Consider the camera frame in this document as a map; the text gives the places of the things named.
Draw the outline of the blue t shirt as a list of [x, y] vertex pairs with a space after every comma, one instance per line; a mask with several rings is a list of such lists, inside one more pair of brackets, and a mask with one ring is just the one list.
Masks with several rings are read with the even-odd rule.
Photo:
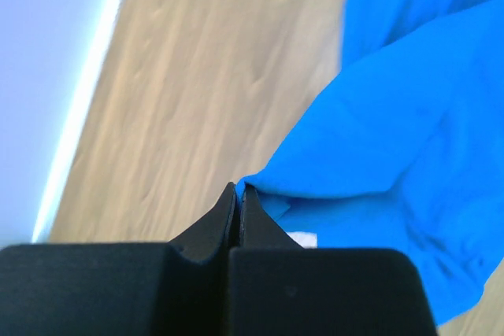
[[435, 323], [503, 257], [503, 0], [346, 0], [340, 73], [242, 178], [287, 232], [396, 249]]

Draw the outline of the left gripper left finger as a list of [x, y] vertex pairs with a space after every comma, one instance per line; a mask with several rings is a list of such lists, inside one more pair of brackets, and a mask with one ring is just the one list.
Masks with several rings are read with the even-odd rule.
[[16, 245], [1, 251], [4, 335], [190, 334], [219, 320], [235, 187], [169, 242]]

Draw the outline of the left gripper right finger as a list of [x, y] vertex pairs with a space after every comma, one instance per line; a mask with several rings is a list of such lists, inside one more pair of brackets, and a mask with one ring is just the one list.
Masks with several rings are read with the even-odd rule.
[[228, 258], [230, 335], [435, 335], [417, 269], [393, 249], [304, 249], [247, 186]]

